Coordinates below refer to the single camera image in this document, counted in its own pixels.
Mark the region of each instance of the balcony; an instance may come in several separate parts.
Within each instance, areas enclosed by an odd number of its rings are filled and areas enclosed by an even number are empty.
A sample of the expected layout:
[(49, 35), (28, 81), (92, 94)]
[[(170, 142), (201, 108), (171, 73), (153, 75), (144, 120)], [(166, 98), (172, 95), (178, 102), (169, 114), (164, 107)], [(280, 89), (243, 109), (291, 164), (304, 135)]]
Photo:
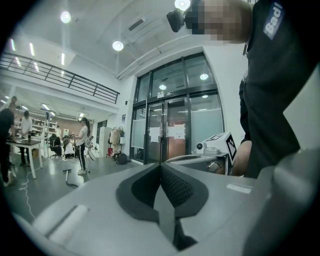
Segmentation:
[(0, 69), (63, 86), (100, 100), (116, 104), (119, 92), (102, 84), (42, 61), (12, 53), (3, 53)]

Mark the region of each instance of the sneaker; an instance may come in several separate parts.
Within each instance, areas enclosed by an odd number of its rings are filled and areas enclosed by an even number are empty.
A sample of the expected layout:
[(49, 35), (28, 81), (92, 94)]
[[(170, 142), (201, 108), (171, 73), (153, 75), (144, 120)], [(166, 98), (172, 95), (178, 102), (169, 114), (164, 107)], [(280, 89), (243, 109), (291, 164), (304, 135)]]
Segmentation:
[(87, 173), (86, 170), (79, 170), (78, 175), (85, 175)]
[(9, 184), (14, 183), (14, 175), (13, 175), (12, 171), (8, 171), (8, 183)]

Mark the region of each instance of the air vent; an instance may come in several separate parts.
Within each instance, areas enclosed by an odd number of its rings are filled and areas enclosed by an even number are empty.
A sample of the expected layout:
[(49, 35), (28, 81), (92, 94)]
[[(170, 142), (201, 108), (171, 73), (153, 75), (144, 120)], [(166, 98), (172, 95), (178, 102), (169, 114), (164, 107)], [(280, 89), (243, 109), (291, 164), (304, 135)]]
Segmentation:
[(138, 19), (136, 23), (134, 23), (132, 26), (129, 27), (129, 30), (132, 31), (136, 27), (138, 27), (141, 23), (145, 22), (142, 18)]

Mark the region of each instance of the round ceiling light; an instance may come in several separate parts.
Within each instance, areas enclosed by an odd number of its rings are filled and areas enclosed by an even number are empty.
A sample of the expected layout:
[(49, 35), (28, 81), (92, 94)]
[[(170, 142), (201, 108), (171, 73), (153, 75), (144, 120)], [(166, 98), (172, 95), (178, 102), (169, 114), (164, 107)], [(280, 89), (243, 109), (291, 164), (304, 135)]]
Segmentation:
[(114, 41), (112, 44), (113, 49), (116, 51), (121, 51), (124, 48), (124, 44), (120, 41)]
[(175, 0), (174, 6), (181, 11), (185, 11), (190, 6), (190, 0)]
[(167, 89), (167, 87), (166, 87), (164, 84), (161, 84), (161, 85), (159, 86), (159, 88), (160, 88), (160, 90), (165, 90), (165, 89)]
[(200, 79), (201, 79), (201, 80), (207, 80), (208, 77), (209, 77), (209, 76), (208, 76), (206, 73), (200, 75)]
[(61, 13), (60, 19), (63, 23), (69, 23), (71, 21), (71, 15), (65, 10)]

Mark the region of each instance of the double door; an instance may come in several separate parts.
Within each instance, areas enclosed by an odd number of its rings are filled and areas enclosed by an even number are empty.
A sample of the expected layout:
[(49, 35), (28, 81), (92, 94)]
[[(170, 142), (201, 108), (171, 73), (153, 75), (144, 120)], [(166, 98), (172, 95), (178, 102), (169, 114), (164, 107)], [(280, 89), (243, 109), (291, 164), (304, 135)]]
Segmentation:
[(148, 105), (146, 163), (160, 163), (188, 152), (187, 98)]

